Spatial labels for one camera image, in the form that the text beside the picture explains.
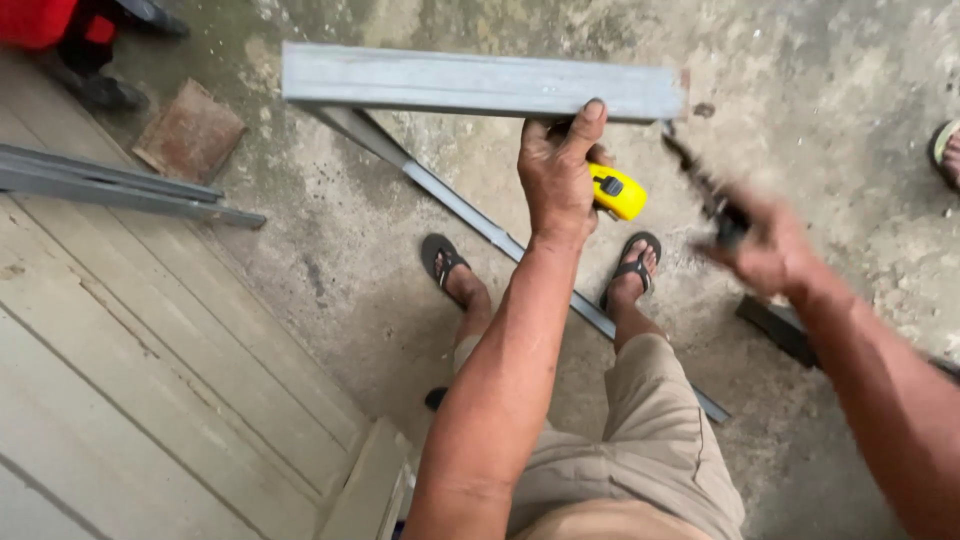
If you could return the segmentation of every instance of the khaki shorts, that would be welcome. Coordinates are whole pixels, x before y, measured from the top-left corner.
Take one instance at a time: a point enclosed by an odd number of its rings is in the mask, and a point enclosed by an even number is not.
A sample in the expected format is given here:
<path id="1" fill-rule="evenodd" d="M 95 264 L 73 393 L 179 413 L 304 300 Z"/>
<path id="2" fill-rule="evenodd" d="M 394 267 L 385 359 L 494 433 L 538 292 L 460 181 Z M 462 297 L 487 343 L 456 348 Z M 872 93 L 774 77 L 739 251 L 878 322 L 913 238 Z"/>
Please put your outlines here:
<path id="1" fill-rule="evenodd" d="M 480 336 L 454 351 L 454 373 Z M 606 374 L 610 414 L 602 442 L 544 423 L 514 492 L 507 537 L 547 512 L 594 499 L 637 499 L 715 539 L 739 539 L 743 502 L 707 415 L 670 344 L 631 339 Z"/>

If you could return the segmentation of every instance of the red object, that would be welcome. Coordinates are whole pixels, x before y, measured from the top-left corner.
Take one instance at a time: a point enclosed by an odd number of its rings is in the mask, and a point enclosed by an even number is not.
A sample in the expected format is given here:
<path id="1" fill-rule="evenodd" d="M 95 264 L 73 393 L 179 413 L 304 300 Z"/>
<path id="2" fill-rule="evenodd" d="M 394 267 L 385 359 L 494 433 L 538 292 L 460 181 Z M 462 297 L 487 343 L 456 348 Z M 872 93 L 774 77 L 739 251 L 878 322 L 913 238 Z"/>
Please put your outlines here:
<path id="1" fill-rule="evenodd" d="M 0 42 L 25 49 L 54 45 L 76 5 L 77 0 L 0 0 Z"/>
<path id="2" fill-rule="evenodd" d="M 106 45 L 113 41 L 113 35 L 116 33 L 116 26 L 112 22 L 97 15 L 90 21 L 90 26 L 86 27 L 84 39 L 94 43 Z"/>

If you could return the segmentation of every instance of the rusty tile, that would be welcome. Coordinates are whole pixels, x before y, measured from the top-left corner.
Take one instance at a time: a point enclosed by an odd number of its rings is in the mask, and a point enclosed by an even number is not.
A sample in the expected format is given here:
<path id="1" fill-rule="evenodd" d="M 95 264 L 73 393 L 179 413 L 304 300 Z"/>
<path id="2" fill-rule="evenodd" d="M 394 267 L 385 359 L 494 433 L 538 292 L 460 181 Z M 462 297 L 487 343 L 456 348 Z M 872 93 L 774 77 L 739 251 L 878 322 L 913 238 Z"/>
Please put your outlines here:
<path id="1" fill-rule="evenodd" d="M 133 145 L 160 174 L 208 185 L 247 126 L 203 86 L 187 79 L 164 112 Z"/>

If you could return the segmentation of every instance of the yellow tape measure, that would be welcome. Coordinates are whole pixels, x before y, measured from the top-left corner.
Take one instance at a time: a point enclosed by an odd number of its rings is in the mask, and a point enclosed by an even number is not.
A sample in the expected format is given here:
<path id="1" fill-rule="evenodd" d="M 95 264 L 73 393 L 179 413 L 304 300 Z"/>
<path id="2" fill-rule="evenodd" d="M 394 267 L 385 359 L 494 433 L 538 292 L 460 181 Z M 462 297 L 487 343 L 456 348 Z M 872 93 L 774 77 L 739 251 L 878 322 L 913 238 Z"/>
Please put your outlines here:
<path id="1" fill-rule="evenodd" d="M 593 201 L 616 217 L 630 221 L 647 204 L 647 192 L 620 171 L 589 163 L 593 177 Z"/>

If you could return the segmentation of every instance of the steel bar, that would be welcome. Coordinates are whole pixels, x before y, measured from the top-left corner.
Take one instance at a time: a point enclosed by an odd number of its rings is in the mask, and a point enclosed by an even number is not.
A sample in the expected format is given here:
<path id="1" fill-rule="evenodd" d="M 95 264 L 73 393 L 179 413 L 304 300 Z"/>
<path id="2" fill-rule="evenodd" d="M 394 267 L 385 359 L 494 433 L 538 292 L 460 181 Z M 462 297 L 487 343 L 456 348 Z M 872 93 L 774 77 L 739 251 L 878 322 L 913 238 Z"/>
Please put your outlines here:
<path id="1" fill-rule="evenodd" d="M 403 150 L 396 140 L 383 127 L 376 123 L 363 110 L 350 110 L 334 107 L 312 107 L 309 112 L 320 118 L 326 125 L 346 136 L 358 145 L 366 148 L 381 159 L 399 167 L 408 177 L 420 187 L 433 195 L 444 206 L 457 214 L 478 233 L 487 238 L 490 243 L 500 249 L 507 257 L 519 262 L 523 257 L 524 248 L 506 231 L 497 227 L 489 217 L 476 209 L 457 194 L 449 185 L 437 178 L 435 174 L 419 164 L 409 153 Z M 570 306 L 583 315 L 597 330 L 613 340 L 615 326 L 613 321 L 584 295 L 574 290 L 570 298 Z M 704 409 L 707 417 L 717 423 L 722 423 L 730 414 L 693 386 L 693 392 Z"/>
<path id="2" fill-rule="evenodd" d="M 351 109 L 570 116 L 589 99 L 611 122 L 685 118 L 683 69 L 283 43 L 283 97 Z"/>
<path id="3" fill-rule="evenodd" d="M 60 171 L 112 184 L 126 185 L 136 189 L 145 189 L 154 193 L 207 203 L 216 203 L 217 199 L 224 196 L 223 191 L 213 187 L 164 178 L 134 169 L 111 167 L 83 158 L 0 143 L 0 162 L 10 162 L 11 160 L 29 163 L 33 168 Z"/>
<path id="4" fill-rule="evenodd" d="M 121 207 L 248 229 L 258 229 L 266 221 L 264 216 L 258 214 L 169 197 L 125 185 L 97 182 L 36 168 L 20 160 L 0 161 L 0 191 L 32 193 L 76 203 Z"/>

